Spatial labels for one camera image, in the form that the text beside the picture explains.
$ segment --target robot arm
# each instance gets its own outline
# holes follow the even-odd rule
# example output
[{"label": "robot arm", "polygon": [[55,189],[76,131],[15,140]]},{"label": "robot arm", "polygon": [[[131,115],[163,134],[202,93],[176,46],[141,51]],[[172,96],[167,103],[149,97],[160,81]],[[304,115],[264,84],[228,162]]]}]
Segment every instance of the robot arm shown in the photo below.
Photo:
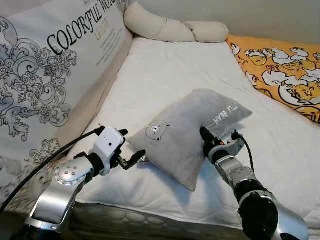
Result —
[{"label": "robot arm", "polygon": [[119,164],[127,170],[146,154],[141,150],[129,161],[120,157],[127,133],[125,129],[117,131],[106,127],[89,155],[82,152],[73,160],[59,164],[53,171],[50,185],[37,200],[16,239],[58,239],[69,221],[76,195],[85,184],[99,174],[105,176]]},{"label": "robot arm", "polygon": [[204,154],[239,203],[242,228],[252,240],[307,240],[308,228],[302,217],[285,208],[257,180],[254,171],[236,159],[245,143],[235,131],[224,144],[205,127],[200,129]]}]

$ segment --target yellow blanket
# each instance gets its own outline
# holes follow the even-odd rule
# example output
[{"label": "yellow blanket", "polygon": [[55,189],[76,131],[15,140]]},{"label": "yellow blanket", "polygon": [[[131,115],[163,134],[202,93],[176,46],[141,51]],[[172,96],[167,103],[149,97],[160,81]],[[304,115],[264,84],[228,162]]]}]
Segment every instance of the yellow blanket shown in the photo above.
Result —
[{"label": "yellow blanket", "polygon": [[253,87],[320,124],[320,45],[229,35]]}]

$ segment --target cream bolster pillow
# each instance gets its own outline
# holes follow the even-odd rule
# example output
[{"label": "cream bolster pillow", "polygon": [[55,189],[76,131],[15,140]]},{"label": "cream bolster pillow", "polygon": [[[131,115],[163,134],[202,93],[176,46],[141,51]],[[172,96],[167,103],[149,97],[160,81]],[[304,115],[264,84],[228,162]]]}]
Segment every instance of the cream bolster pillow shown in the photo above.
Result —
[{"label": "cream bolster pillow", "polygon": [[227,26],[218,21],[186,21],[184,24],[201,43],[222,43],[229,34]]},{"label": "cream bolster pillow", "polygon": [[137,1],[125,11],[124,24],[147,39],[166,42],[196,41],[191,30],[182,22],[148,12]]},{"label": "cream bolster pillow", "polygon": [[227,39],[228,28],[217,21],[186,21],[184,23],[155,15],[137,1],[124,13],[124,23],[134,33],[166,42],[221,43]]}]

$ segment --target white mattress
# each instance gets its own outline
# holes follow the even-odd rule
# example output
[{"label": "white mattress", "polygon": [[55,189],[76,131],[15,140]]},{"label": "white mattress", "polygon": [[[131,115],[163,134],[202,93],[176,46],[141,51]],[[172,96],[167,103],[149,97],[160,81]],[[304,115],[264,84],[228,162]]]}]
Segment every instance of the white mattress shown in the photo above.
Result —
[{"label": "white mattress", "polygon": [[[129,136],[193,89],[208,88],[253,111],[236,128],[248,141],[257,178],[287,208],[304,218],[310,239],[320,239],[320,127],[254,90],[226,43],[133,41],[101,111],[98,124],[126,128]],[[88,151],[96,136],[78,143],[69,158]],[[122,156],[133,154],[126,143]],[[238,159],[249,165],[243,149]],[[170,219],[241,228],[231,188],[206,160],[195,192],[152,164],[117,167],[87,184],[76,200],[151,213]]]}]

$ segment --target bear face print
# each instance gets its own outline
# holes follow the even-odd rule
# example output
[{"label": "bear face print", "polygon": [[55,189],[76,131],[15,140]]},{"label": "bear face print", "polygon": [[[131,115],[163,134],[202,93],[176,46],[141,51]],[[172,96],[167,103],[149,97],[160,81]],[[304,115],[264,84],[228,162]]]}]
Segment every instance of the bear face print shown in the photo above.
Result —
[{"label": "bear face print", "polygon": [[165,121],[155,120],[146,128],[145,134],[148,138],[158,143],[169,126]]}]

